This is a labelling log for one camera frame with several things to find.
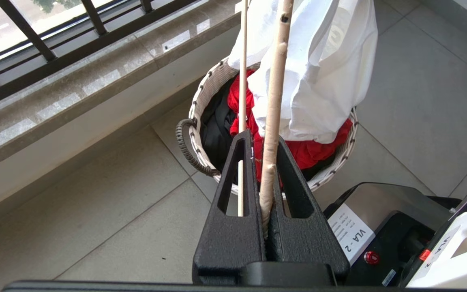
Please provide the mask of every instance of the thin wooden dowel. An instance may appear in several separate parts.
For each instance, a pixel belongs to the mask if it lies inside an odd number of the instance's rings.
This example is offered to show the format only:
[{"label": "thin wooden dowel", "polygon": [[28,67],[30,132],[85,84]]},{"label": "thin wooden dowel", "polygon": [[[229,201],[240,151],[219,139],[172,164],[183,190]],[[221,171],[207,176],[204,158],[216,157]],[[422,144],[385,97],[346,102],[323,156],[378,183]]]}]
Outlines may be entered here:
[{"label": "thin wooden dowel", "polygon": [[[246,129],[246,35],[248,33],[248,0],[243,0],[241,9],[242,55],[239,69],[239,133]],[[244,216],[244,163],[238,164],[237,215]]]},{"label": "thin wooden dowel", "polygon": [[268,233],[268,222],[273,204],[273,186],[276,178],[276,150],[278,147],[278,128],[280,127],[280,107],[284,87],[284,69],[287,58],[287,43],[291,26],[293,0],[280,0],[278,3],[276,37],[273,50],[274,59],[269,74],[268,110],[264,138],[263,166],[261,178],[261,204],[264,235]]}]

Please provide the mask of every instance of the marble windowsill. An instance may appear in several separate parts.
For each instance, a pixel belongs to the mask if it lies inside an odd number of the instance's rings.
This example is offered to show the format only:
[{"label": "marble windowsill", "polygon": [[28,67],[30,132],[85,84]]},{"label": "marble windowsill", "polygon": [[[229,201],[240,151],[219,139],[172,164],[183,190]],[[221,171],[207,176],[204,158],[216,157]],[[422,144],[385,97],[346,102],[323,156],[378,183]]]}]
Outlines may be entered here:
[{"label": "marble windowsill", "polygon": [[238,25],[237,2],[201,0],[1,101],[0,162]]}]

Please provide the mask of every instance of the red clothing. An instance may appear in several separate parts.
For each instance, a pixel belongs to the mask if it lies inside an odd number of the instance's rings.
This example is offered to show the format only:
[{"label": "red clothing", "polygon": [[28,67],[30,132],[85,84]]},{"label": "red clothing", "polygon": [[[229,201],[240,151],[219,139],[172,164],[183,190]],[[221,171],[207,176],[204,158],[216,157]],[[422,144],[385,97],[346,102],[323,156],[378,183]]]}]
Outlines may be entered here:
[{"label": "red clothing", "polygon": [[[253,74],[253,72],[254,70],[247,70],[246,77]],[[239,113],[239,82],[239,76],[237,76],[228,93],[228,107],[237,114]],[[250,89],[246,87],[246,116],[248,118],[248,120],[246,120],[246,128],[250,129],[253,135],[253,152],[255,168],[257,170],[257,180],[261,181],[263,138],[259,135],[259,128],[252,114],[253,106],[253,94],[250,92]],[[333,155],[336,148],[347,140],[351,127],[352,121],[347,119],[338,130],[335,140],[330,144],[320,144],[315,141],[286,141],[286,144],[297,162],[298,167],[304,170],[315,166],[318,161],[322,161]],[[237,135],[237,133],[239,133],[239,117],[234,120],[230,128],[231,135]]]}]

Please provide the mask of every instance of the road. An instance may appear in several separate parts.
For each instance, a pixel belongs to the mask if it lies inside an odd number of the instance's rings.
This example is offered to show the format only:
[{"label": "road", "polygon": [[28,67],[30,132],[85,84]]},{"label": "road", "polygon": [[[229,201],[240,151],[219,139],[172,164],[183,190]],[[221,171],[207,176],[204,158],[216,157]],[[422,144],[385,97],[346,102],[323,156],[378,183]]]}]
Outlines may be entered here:
[{"label": "road", "polygon": [[[41,9],[41,6],[35,4],[33,0],[13,0],[13,3],[37,33],[44,32],[85,12],[83,5],[66,9],[63,5],[55,2],[55,0],[51,1],[53,8],[50,13],[45,13]],[[111,0],[93,0],[93,3],[98,7],[109,1]],[[0,9],[0,51],[25,39],[26,37],[23,33]]]}]

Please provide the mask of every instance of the white cloth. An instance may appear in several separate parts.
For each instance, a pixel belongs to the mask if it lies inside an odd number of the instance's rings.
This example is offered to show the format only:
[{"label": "white cloth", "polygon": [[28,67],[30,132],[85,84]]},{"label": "white cloth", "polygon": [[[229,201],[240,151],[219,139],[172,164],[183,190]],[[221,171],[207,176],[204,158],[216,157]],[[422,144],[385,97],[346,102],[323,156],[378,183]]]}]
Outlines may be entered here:
[{"label": "white cloth", "polygon": [[[246,64],[261,62],[248,78],[252,112],[264,136],[271,48],[278,0],[252,0]],[[284,74],[279,134],[288,141],[331,143],[367,92],[378,38],[372,0],[295,1]],[[239,68],[239,35],[228,65]]]}]

